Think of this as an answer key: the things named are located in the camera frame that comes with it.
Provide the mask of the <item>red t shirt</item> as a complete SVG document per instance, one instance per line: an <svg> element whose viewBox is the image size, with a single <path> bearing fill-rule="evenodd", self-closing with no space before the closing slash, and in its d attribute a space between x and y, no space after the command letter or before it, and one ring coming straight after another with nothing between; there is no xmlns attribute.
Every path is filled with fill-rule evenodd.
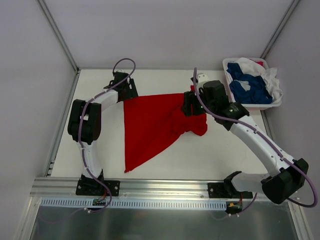
<svg viewBox="0 0 320 240"><path fill-rule="evenodd" d="M128 173L170 147L178 138L192 132L203 136L207 116L187 117L181 108L183 93L139 96L125 100L124 158Z"/></svg>

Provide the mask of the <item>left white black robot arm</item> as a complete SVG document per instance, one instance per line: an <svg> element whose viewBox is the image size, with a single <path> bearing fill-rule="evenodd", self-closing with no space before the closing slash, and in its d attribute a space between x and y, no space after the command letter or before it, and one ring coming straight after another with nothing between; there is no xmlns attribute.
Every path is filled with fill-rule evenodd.
<svg viewBox="0 0 320 240"><path fill-rule="evenodd" d="M76 99L71 106L67 132L79 147L83 172L78 189L99 195L104 191L104 174L101 167L97 141L102 131L102 113L119 102L138 96L132 73L114 71L113 80L102 92L89 100Z"/></svg>

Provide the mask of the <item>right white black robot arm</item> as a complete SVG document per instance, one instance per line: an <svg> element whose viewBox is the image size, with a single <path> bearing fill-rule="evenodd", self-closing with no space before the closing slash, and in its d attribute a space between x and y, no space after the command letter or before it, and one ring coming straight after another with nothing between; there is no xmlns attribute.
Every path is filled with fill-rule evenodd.
<svg viewBox="0 0 320 240"><path fill-rule="evenodd" d="M211 114L218 124L245 143L266 168L267 173L235 171L227 176L223 190L228 197L255 192L281 204L304 185L308 163L302 158L294 159L263 133L241 103L229 101L220 81L207 81L202 87L186 91L181 110L187 117Z"/></svg>

